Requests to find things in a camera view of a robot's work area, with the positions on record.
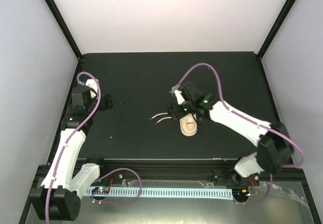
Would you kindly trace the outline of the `beige sneaker shoe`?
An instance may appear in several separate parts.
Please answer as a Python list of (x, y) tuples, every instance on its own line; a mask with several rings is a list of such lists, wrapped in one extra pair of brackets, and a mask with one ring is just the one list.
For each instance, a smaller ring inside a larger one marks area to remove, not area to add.
[(180, 119), (180, 129), (184, 136), (191, 137), (197, 133), (195, 115), (188, 114)]

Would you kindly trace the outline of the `white shoelace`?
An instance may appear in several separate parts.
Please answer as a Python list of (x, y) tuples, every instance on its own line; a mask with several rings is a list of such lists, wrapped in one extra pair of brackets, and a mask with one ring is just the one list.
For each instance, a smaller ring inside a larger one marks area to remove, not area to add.
[(154, 123), (155, 125), (159, 124), (164, 120), (172, 120), (172, 119), (173, 117), (168, 112), (159, 113), (149, 118), (150, 121), (156, 120), (156, 122)]

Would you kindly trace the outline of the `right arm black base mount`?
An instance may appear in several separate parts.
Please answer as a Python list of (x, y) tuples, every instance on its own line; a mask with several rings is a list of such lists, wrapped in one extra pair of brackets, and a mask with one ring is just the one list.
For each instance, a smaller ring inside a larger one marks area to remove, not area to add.
[(213, 181), (216, 185), (234, 186), (234, 187), (249, 187), (259, 186), (259, 180), (255, 179), (255, 175), (251, 177), (242, 177), (234, 170), (216, 169), (213, 170)]

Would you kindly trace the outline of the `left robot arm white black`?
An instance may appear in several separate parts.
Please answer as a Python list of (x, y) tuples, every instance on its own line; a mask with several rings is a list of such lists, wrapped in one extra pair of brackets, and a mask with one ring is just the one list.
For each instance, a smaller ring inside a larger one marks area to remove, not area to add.
[(80, 211), (82, 197), (96, 181), (103, 183), (108, 170), (96, 163), (84, 164), (74, 173), (76, 161), (97, 110), (112, 108), (110, 94), (101, 94), (95, 80), (87, 80), (73, 88), (71, 104), (62, 120), (59, 145), (51, 167), (41, 182), (30, 191), (30, 201), (40, 220), (50, 223), (74, 221)]

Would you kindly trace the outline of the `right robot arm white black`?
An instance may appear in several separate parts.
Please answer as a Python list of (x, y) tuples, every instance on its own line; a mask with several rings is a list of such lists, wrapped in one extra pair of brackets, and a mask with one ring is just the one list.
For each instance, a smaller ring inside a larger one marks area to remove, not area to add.
[(246, 138), (257, 150), (242, 157), (230, 171), (230, 181), (242, 185), (250, 175), (265, 172), (276, 174), (286, 167), (293, 149), (289, 137), (283, 134), (286, 129), (282, 123), (273, 125), (254, 118), (225, 101), (213, 101), (212, 97), (190, 98), (181, 90), (172, 93), (177, 102), (168, 108), (168, 117), (179, 120), (183, 135), (190, 137), (197, 133), (198, 116), (205, 117), (217, 124), (233, 130)]

